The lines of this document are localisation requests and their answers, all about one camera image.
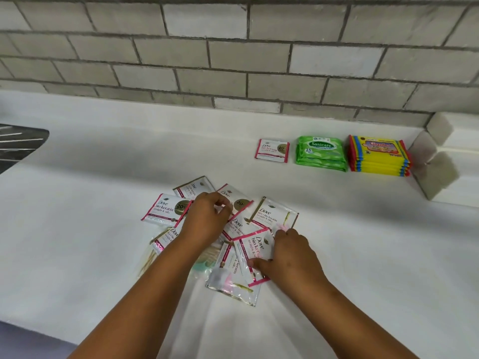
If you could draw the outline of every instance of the backsplash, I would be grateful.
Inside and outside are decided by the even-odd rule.
[[[424,126],[479,113],[479,0],[3,0],[0,89]]]

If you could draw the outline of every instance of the sink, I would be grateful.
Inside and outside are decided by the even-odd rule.
[[[47,130],[0,123],[0,174],[43,145]]]

